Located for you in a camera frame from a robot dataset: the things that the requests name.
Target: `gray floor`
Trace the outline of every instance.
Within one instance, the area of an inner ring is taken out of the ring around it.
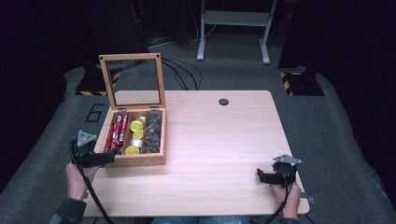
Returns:
[[[168,44],[149,49],[164,58],[197,66],[204,79],[200,90],[268,90],[273,94],[299,173],[309,197],[308,215],[315,223],[396,223],[396,213],[381,189],[375,171],[365,162],[332,84],[319,75],[323,97],[288,96],[277,70],[282,36],[269,49],[271,64],[263,65],[259,36],[218,36],[206,41],[205,60],[196,61],[198,43]],[[186,68],[198,78],[192,67]],[[99,134],[108,109],[106,96],[76,96],[82,68],[65,74],[68,88],[47,130],[0,196],[0,223],[46,223],[67,194],[64,167],[68,143],[78,130]],[[166,90],[181,90],[173,72],[164,67]],[[192,81],[183,75],[193,89]],[[93,104],[104,111],[98,122],[84,122]],[[267,217],[252,217],[263,223]],[[302,223],[308,219],[300,216]],[[92,223],[84,218],[84,223]],[[115,223],[133,223],[130,217]],[[99,218],[97,223],[105,223]]]

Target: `light wood table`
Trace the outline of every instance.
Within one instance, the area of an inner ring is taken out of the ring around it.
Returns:
[[[99,169],[93,188],[108,215],[273,214],[275,195],[257,168],[272,173],[273,157],[291,153],[271,93],[166,91],[165,98],[166,165]],[[85,217],[102,215],[90,196],[85,202]],[[298,212],[308,210],[301,199]]]

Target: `person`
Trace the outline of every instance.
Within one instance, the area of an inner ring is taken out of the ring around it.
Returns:
[[[98,166],[91,168],[84,168],[84,175],[87,176],[91,183],[99,169]],[[61,206],[56,210],[55,214],[49,220],[49,224],[59,223],[81,223],[87,206],[82,200],[87,192],[87,186],[82,179],[76,165],[69,162],[65,168],[67,177],[67,197],[64,199]],[[276,201],[279,205],[285,199],[286,191],[284,188],[272,185],[270,186],[276,196]],[[285,207],[282,210],[283,218],[280,224],[298,224],[298,207],[301,198],[301,188],[297,183],[290,185],[289,197]],[[248,224],[249,217],[247,216],[226,216],[226,217],[158,217],[154,218],[152,224],[186,224],[186,223],[227,223],[227,224]]]

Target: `jeans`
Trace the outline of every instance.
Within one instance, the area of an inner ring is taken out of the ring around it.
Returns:
[[[248,224],[246,216],[224,217],[156,217],[151,224]]]

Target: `open box lid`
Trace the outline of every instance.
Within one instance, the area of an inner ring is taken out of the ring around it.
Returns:
[[[111,109],[165,108],[160,53],[99,55],[99,61]]]

